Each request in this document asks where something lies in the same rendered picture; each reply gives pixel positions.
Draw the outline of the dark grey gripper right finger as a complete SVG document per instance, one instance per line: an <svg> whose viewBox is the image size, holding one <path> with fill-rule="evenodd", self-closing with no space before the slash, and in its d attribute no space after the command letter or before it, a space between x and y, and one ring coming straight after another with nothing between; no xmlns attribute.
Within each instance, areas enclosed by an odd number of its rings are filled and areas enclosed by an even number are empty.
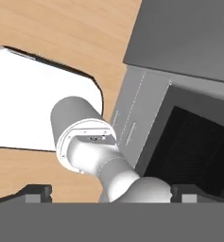
<svg viewBox="0 0 224 242"><path fill-rule="evenodd" d="M224 198L207 194L194 184L174 184L171 193L172 203L224 203Z"/></svg>

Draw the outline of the grey cupboard door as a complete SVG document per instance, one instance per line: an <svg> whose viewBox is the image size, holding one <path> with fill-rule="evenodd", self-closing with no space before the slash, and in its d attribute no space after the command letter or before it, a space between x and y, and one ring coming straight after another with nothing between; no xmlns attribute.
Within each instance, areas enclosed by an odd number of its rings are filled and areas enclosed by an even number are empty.
<svg viewBox="0 0 224 242"><path fill-rule="evenodd" d="M160 109L170 79L166 76L146 73L132 103L128 123L119 147L132 167L135 167L145 145L155 117ZM133 122L136 128L127 145L129 131Z"/></svg>

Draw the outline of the white rounded cylinder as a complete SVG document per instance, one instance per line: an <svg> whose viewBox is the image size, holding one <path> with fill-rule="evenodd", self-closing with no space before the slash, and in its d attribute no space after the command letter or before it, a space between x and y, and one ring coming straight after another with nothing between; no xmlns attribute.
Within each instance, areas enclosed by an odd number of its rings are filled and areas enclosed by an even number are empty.
<svg viewBox="0 0 224 242"><path fill-rule="evenodd" d="M97 177L101 203L169 203L171 186L142 178L127 162L116 134L85 99L70 96L52 109L51 125L59 162L65 168Z"/></svg>

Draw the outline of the white flat rounded slab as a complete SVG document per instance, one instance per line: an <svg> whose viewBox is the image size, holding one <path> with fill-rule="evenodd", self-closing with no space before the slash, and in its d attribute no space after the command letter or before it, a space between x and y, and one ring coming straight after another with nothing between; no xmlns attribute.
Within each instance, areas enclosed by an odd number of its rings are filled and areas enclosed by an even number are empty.
<svg viewBox="0 0 224 242"><path fill-rule="evenodd" d="M51 111L68 96L83 97L103 112L93 78L0 46L0 147L53 151Z"/></svg>

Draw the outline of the dark grey appliance front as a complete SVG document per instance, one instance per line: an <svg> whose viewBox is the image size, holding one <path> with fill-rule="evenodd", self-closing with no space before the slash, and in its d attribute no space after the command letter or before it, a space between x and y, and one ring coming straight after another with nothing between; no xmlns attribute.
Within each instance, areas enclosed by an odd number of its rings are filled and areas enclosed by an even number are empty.
<svg viewBox="0 0 224 242"><path fill-rule="evenodd" d="M135 171L224 198L224 98L170 86Z"/></svg>

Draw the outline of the narrow grey cupboard panel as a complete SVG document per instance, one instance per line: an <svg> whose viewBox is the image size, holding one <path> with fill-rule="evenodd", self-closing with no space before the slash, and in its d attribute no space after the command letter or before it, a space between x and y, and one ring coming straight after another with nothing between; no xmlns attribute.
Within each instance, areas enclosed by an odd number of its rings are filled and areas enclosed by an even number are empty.
<svg viewBox="0 0 224 242"><path fill-rule="evenodd" d="M141 68L131 66L127 67L127 71L124 75L110 121L112 125L116 110L119 110L120 115L118 117L118 121L115 126L112 126L116 133L116 140L118 144L121 144L125 127L128 123L130 109L139 90L145 72L146 71Z"/></svg>

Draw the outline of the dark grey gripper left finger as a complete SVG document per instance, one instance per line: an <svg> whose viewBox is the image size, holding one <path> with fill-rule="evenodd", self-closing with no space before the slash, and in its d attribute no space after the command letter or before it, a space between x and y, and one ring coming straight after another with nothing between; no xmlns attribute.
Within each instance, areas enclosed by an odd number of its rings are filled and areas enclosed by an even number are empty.
<svg viewBox="0 0 224 242"><path fill-rule="evenodd" d="M0 203L51 203L51 184L28 184L15 194L0 198Z"/></svg>

